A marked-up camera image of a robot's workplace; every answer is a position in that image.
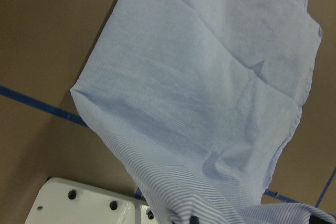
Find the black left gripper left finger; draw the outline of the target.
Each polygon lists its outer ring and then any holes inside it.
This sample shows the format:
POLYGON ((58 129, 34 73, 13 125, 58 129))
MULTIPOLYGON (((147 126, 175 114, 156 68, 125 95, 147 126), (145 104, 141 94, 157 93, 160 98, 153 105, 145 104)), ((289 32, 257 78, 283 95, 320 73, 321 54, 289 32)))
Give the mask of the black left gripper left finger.
POLYGON ((190 224, 200 224, 199 218, 197 216, 190 217, 190 224))

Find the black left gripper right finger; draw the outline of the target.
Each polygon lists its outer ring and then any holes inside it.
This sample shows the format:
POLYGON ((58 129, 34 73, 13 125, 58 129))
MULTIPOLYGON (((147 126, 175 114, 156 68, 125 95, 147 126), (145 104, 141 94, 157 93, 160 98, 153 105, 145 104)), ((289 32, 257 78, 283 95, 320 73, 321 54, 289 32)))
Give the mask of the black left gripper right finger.
POLYGON ((309 218, 309 224, 331 224, 331 222, 328 222, 324 219, 321 219, 317 216, 311 215, 309 218))

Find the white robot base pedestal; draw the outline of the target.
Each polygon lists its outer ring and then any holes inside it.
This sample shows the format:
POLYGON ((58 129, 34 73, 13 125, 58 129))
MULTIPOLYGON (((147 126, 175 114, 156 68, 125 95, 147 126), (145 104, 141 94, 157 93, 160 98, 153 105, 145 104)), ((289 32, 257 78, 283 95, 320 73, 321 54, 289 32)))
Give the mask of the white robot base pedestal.
POLYGON ((41 187, 26 223, 157 223, 142 200, 63 178, 41 187))

